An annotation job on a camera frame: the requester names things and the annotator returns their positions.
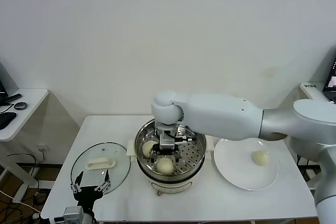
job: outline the computer mouse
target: computer mouse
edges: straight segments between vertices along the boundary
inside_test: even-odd
[[[18,102],[18,103],[15,103],[14,108],[16,110],[25,110],[27,106],[28,104],[26,102]]]

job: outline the laptop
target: laptop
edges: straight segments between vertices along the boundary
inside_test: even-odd
[[[336,103],[336,59],[332,63],[328,79],[323,88],[323,94],[330,101]]]

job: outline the pot handle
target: pot handle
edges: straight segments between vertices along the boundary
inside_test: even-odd
[[[211,159],[211,153],[215,150],[214,141],[212,136],[205,136],[206,139],[206,150],[205,159]]]
[[[127,156],[131,157],[131,161],[137,160],[136,153],[134,149],[134,140],[129,140],[127,144]]]

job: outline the wall stain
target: wall stain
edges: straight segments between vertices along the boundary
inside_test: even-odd
[[[260,76],[266,79],[271,79],[277,74],[277,72],[278,72],[277,67],[270,67],[261,71]]]

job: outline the glass lid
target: glass lid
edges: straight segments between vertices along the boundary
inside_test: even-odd
[[[105,194],[115,190],[125,180],[131,166],[127,150],[117,143],[107,142],[91,146],[77,158],[71,169],[71,183],[83,172],[79,187],[100,186],[109,171],[111,187]]]

